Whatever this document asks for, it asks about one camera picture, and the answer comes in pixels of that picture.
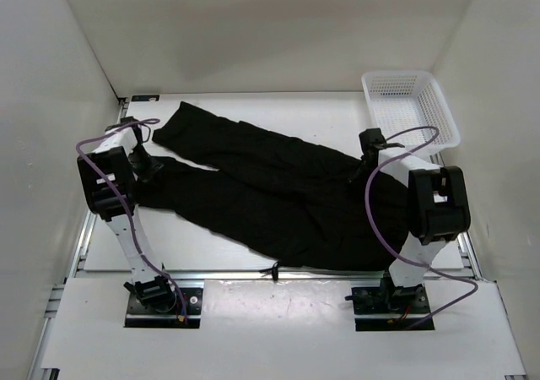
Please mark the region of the black trousers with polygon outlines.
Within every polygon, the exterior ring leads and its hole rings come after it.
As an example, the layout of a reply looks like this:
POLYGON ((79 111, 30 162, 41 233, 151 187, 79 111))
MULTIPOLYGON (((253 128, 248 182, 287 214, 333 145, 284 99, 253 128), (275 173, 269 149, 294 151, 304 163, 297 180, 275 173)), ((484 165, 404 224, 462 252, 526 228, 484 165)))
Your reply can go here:
MULTIPOLYGON (((367 218, 369 174, 348 181, 354 157, 186 102, 153 141, 171 156, 136 186, 141 206, 172 211, 283 266, 377 271, 393 262, 367 218)), ((375 223, 397 252, 408 236, 406 196, 384 173, 370 192, 375 223)))

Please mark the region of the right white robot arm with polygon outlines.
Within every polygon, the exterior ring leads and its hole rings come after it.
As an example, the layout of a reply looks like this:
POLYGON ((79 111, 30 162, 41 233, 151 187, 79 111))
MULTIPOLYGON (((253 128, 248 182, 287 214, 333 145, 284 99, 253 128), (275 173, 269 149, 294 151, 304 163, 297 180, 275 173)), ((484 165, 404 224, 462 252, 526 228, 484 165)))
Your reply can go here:
POLYGON ((369 174, 364 189, 367 218, 376 238, 395 258, 379 291, 379 302, 388 312, 398 312, 408 304, 438 253, 471 224, 462 170, 457 166, 438 166, 416 155, 439 134, 434 126, 409 128, 390 138, 385 138, 379 128, 359 134, 363 154, 354 178, 369 174), (408 236, 399 252, 384 238, 372 214, 370 192, 381 173, 407 189, 408 236))

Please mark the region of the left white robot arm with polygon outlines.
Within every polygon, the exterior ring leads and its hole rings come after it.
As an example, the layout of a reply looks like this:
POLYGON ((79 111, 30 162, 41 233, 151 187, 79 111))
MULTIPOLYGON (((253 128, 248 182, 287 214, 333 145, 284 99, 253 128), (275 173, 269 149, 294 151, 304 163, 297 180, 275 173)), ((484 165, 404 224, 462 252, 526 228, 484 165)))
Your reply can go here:
POLYGON ((135 196, 137 184, 151 182, 163 168, 144 148, 143 130, 157 123, 157 118, 124 117, 75 149, 89 210, 107 224, 128 262, 131 279, 124 287, 142 306, 165 313, 178 306, 180 297, 149 244, 135 196))

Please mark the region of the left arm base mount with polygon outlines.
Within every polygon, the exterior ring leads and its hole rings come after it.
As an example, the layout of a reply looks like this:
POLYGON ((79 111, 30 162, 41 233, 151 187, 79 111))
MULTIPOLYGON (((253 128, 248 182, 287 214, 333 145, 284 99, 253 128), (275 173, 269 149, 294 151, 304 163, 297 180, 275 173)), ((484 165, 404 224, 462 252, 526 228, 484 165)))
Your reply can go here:
POLYGON ((135 285, 127 281, 123 286, 129 292, 125 328, 200 328, 202 287, 183 287, 180 297, 176 288, 160 276, 149 283, 135 285))

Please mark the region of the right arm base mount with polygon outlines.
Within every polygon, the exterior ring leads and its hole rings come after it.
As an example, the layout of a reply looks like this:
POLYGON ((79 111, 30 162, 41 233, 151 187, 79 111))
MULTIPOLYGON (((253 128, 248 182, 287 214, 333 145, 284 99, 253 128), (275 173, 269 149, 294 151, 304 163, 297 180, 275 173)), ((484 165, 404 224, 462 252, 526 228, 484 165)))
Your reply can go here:
POLYGON ((433 331, 425 285, 396 287, 390 277, 378 286, 353 286, 344 297, 351 301, 357 332, 433 331))

